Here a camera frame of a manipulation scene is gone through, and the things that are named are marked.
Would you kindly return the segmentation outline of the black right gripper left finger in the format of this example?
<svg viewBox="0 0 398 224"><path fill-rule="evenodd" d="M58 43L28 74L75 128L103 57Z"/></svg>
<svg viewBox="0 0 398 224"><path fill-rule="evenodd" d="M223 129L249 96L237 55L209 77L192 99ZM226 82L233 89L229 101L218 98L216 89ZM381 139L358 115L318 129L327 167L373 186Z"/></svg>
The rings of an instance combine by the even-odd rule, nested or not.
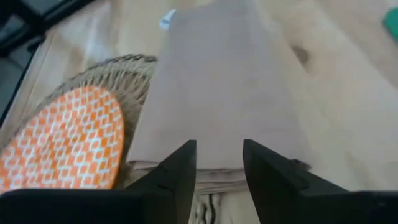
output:
<svg viewBox="0 0 398 224"><path fill-rule="evenodd" d="M7 223L188 223L197 142L189 140L121 190L19 189L1 194Z"/></svg>

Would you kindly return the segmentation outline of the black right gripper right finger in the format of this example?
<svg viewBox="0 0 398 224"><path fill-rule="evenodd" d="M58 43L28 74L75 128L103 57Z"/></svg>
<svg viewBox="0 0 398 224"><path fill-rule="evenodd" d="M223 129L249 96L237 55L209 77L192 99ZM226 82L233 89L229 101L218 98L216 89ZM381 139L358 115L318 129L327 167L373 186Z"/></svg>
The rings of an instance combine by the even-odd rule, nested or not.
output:
<svg viewBox="0 0 398 224"><path fill-rule="evenodd" d="M397 223L396 191L349 191L252 139L246 181L261 223Z"/></svg>

